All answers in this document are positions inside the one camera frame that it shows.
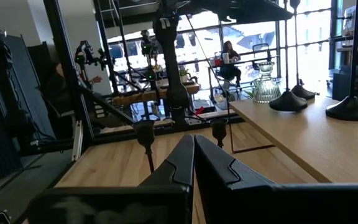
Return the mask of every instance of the lamp head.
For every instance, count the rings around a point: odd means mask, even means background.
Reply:
[[[290,6],[293,9],[296,9],[301,4],[301,0],[290,0]]]
[[[144,147],[149,147],[154,142],[154,121],[138,121],[132,126],[137,135],[137,141]]]
[[[227,119],[224,118],[213,119],[209,123],[212,127],[212,135],[214,136],[214,138],[216,138],[218,141],[222,141],[227,134],[226,133]]]

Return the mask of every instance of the red object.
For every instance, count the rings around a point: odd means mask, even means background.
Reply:
[[[222,64],[222,60],[220,58],[215,59],[215,66],[219,66]]]
[[[199,115],[199,114],[203,113],[203,111],[204,111],[204,107],[202,106],[198,110],[196,110],[196,112],[194,114]]]

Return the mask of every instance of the cable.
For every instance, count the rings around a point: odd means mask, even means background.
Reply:
[[[206,54],[205,54],[204,48],[203,48],[203,46],[201,45],[201,42],[200,42],[200,40],[199,40],[199,38],[198,38],[198,36],[197,36],[197,34],[196,34],[196,31],[194,30],[193,24],[191,23],[189,16],[186,15],[186,18],[187,18],[187,20],[189,21],[190,27],[191,27],[192,31],[194,32],[194,35],[195,35],[195,37],[196,37],[196,39],[197,39],[198,44],[200,45],[201,51],[203,52],[203,55],[204,55],[206,61],[208,62],[208,66],[209,66],[210,69],[212,70],[216,81],[218,81],[219,87],[222,89],[222,91],[226,92],[226,94],[228,95],[229,91],[228,91],[228,90],[224,90],[223,87],[222,87],[222,85],[219,83],[219,79],[218,79],[218,77],[216,76],[216,73],[215,73],[215,71],[214,71],[214,69],[213,69],[211,63],[209,62],[208,57],[207,57]]]
[[[217,76],[216,76],[216,73],[215,73],[215,71],[213,70],[213,68],[212,68],[212,66],[211,66],[211,63],[209,62],[208,57],[207,57],[206,54],[205,54],[204,48],[203,48],[203,46],[201,45],[201,42],[200,42],[200,40],[199,40],[199,38],[198,38],[198,36],[197,36],[197,34],[196,34],[196,31],[194,30],[193,24],[191,23],[191,21],[190,21],[190,19],[189,19],[189,16],[188,16],[187,14],[186,14],[186,18],[187,18],[187,20],[189,21],[190,27],[191,27],[192,31],[194,32],[194,35],[195,35],[195,37],[196,37],[196,39],[197,39],[197,41],[198,41],[198,44],[199,44],[200,47],[201,47],[201,50],[203,51],[203,54],[204,54],[204,56],[205,56],[206,61],[208,62],[208,65],[209,65],[210,69],[211,69],[212,72],[214,73],[215,79],[218,80],[218,78],[217,78]],[[223,90],[222,85],[219,83],[219,81],[218,81],[218,85],[219,85],[219,87]],[[230,106],[229,106],[229,97],[228,97],[228,96],[229,96],[229,90],[227,89],[227,90],[223,90],[223,91],[224,91],[225,94],[226,94],[227,118],[228,118],[228,119],[227,119],[227,122],[229,123],[229,129],[230,129],[231,151],[234,152],[234,149],[233,149],[233,133],[232,133],[231,122],[230,122],[231,117],[230,117]]]
[[[196,116],[196,117],[198,118],[198,120],[200,120],[200,121],[206,121],[206,119],[204,119],[204,118],[198,116],[198,115],[197,115],[196,113],[194,113],[190,108],[188,108],[188,111],[191,112],[194,116]]]

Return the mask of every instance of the white cup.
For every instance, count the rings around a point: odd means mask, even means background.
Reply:
[[[229,53],[223,53],[223,63],[230,63]]]

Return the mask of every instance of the wooden table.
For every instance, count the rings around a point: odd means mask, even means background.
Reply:
[[[358,122],[325,115],[337,101],[316,97],[299,113],[274,111],[252,100],[231,108],[319,182],[358,182]]]
[[[160,86],[167,86],[168,80],[164,79],[162,80],[162,84]],[[195,83],[192,85],[186,85],[185,86],[189,94],[196,94],[200,90],[199,84]],[[167,89],[162,88],[160,89],[160,98],[166,99],[167,98]],[[137,93],[132,96],[117,96],[113,98],[113,101],[116,105],[129,105],[131,103],[138,103],[138,102],[146,102],[151,100],[156,100],[157,95],[155,94],[155,91],[145,91],[144,93]]]

